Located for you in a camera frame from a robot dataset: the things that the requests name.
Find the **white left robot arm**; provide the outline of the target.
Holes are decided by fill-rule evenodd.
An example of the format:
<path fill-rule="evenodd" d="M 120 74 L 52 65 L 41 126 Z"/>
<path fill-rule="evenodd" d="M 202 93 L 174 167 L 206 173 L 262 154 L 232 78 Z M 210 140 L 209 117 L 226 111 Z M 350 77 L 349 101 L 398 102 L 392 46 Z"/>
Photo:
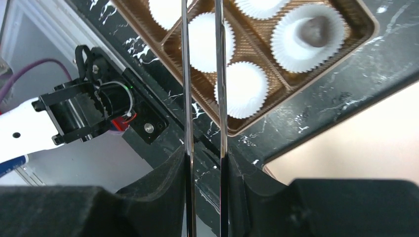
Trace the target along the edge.
<path fill-rule="evenodd" d="M 78 45 L 75 61 L 77 78 L 1 114 L 1 175 L 26 164 L 29 154 L 108 131 L 131 128 L 151 144 L 168 127 L 165 116 L 135 87 L 133 71 L 119 69 L 102 48 Z"/>

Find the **dark heart chocolate piece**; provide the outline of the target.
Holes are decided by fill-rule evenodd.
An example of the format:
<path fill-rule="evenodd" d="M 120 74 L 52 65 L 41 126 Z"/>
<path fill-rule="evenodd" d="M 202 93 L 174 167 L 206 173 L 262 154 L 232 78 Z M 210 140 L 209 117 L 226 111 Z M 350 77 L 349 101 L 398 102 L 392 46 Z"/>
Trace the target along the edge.
<path fill-rule="evenodd" d="M 316 16 L 305 21 L 299 28 L 298 37 L 312 47 L 324 47 L 330 41 L 329 19 L 326 16 Z"/>

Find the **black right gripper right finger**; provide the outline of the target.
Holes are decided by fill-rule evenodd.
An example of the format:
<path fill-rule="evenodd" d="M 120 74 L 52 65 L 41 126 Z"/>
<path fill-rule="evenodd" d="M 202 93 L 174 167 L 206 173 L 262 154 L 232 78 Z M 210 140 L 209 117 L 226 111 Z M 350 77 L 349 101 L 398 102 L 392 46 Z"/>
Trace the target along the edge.
<path fill-rule="evenodd" d="M 407 180 L 294 179 L 229 161 L 233 237 L 416 237 L 419 188 Z"/>

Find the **rose gold box lid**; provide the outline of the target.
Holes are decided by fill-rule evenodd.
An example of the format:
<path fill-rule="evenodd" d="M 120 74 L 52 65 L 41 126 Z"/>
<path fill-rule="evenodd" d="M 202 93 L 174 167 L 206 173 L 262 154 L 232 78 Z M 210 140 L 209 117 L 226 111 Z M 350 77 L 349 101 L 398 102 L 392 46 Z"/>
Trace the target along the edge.
<path fill-rule="evenodd" d="M 419 181 L 419 85 L 414 83 L 267 163 L 263 171 L 295 178 Z"/>

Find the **brown chocolate box tray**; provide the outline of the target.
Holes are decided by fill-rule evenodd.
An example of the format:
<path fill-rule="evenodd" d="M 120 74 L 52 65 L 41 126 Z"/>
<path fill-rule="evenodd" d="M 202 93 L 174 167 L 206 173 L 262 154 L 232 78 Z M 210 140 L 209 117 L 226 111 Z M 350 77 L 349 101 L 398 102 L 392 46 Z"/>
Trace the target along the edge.
<path fill-rule="evenodd" d="M 187 12 L 192 98 L 229 136 L 317 81 L 378 30 L 360 0 L 224 1 L 228 117 L 221 119 L 215 2 L 116 0 L 114 5 L 179 83 L 181 12 Z"/>

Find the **metal tweezers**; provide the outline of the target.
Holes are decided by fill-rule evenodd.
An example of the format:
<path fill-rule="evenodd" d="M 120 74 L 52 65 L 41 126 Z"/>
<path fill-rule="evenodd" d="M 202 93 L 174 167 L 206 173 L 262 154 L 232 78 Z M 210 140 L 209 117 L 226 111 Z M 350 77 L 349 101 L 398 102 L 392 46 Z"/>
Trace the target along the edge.
<path fill-rule="evenodd" d="M 223 2 L 215 2 L 215 38 L 216 38 L 216 65 L 217 65 L 217 92 L 220 118 L 220 236 L 229 235 L 229 158 L 227 152 L 227 91 L 226 91 L 226 34 L 223 14 Z M 195 237 L 196 228 L 196 202 L 195 202 L 195 169 L 194 169 L 194 142 L 193 142 L 193 119 L 192 119 L 192 80 L 189 55 L 189 32 L 188 32 L 188 6 L 187 1 L 181 2 L 181 52 L 183 72 L 183 95 L 185 112 L 185 138 L 184 138 L 184 161 L 185 161 L 185 193 L 186 193 L 186 225 L 187 236 Z"/>

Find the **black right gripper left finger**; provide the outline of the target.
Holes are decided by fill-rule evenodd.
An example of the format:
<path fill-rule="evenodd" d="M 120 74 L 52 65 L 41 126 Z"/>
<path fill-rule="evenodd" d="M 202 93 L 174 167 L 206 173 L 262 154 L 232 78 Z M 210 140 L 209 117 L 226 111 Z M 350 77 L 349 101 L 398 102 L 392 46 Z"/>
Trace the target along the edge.
<path fill-rule="evenodd" d="M 179 237 L 185 205 L 184 148 L 111 193 L 99 186 L 2 186 L 3 237 Z"/>

